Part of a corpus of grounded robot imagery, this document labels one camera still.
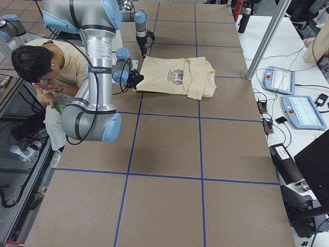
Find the shoe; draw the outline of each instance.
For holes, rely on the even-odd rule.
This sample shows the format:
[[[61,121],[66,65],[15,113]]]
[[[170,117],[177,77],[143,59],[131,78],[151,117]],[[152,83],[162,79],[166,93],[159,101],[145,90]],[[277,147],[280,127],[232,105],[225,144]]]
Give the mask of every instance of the shoe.
[[[53,153],[53,156],[52,156],[50,164],[49,164],[51,168],[56,168],[57,167],[58,162],[60,161],[61,155],[62,155],[62,153],[59,150],[56,150]]]

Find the computer monitor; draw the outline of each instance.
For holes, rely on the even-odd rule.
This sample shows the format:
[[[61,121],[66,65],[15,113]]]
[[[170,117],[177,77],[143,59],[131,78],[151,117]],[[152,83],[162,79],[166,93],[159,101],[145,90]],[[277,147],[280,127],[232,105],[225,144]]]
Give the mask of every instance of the computer monitor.
[[[296,154],[294,159],[320,204],[329,206],[329,130]]]

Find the man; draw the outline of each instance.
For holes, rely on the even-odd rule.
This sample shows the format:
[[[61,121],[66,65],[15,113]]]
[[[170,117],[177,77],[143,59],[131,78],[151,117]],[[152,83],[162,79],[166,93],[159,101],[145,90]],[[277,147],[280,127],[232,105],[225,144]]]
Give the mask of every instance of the man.
[[[64,109],[72,101],[87,78],[88,62],[71,44],[49,39],[33,40],[19,47],[11,60],[18,75],[32,83],[38,101],[47,105],[44,123],[55,151],[50,166],[56,168],[66,134],[54,102]]]

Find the hand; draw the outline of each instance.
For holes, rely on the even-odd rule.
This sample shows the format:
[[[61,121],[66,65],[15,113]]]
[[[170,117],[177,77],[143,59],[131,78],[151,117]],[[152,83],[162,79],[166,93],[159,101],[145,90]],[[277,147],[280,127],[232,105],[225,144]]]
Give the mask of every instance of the hand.
[[[51,93],[51,92],[59,92],[61,86],[58,83],[48,84],[45,88],[43,88],[43,92]]]
[[[38,98],[38,101],[45,104],[49,105],[50,108],[53,109],[53,103],[56,101],[55,97],[51,93],[40,93],[36,95]]]

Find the office chair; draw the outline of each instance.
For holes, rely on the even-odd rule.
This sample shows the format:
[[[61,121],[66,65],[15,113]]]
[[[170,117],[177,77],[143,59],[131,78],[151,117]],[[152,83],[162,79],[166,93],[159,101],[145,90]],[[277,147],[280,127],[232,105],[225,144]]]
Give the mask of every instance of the office chair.
[[[290,16],[290,20],[298,29],[304,30],[312,19],[318,16],[319,10],[328,0],[292,0],[286,13]]]

